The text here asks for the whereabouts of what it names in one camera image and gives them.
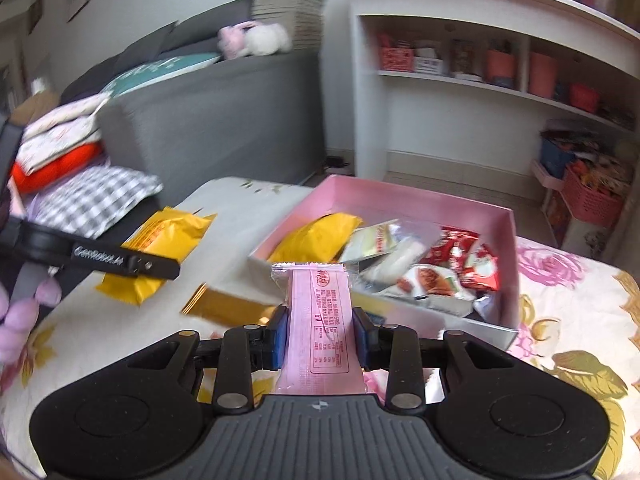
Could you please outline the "left hand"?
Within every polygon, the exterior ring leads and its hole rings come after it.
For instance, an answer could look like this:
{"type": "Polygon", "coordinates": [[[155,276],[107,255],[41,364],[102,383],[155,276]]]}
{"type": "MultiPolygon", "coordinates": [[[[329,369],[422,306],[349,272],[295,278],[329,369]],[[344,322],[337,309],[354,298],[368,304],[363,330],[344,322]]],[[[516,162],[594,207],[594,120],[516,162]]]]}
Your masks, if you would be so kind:
{"type": "Polygon", "coordinates": [[[8,292],[1,286],[1,364],[17,361],[30,332],[36,326],[41,306],[55,307],[62,298],[62,289],[54,278],[47,278],[30,298],[11,302],[8,292]]]}

